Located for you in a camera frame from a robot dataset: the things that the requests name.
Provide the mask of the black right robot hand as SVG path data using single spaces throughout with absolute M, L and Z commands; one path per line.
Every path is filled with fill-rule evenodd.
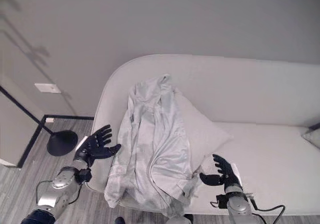
M 226 189 L 227 187 L 238 185 L 240 188 L 242 188 L 240 179 L 234 173 L 231 164 L 219 155 L 213 154 L 212 157 L 219 175 L 206 175 L 204 173 L 200 173 L 200 180 L 208 186 L 224 185 L 224 188 Z

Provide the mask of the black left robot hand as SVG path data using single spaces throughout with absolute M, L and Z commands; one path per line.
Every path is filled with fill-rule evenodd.
M 107 159 L 114 156 L 120 149 L 121 144 L 109 147 L 111 143 L 112 129 L 110 124 L 107 124 L 92 135 L 88 136 L 76 151 L 76 158 L 83 160 Z

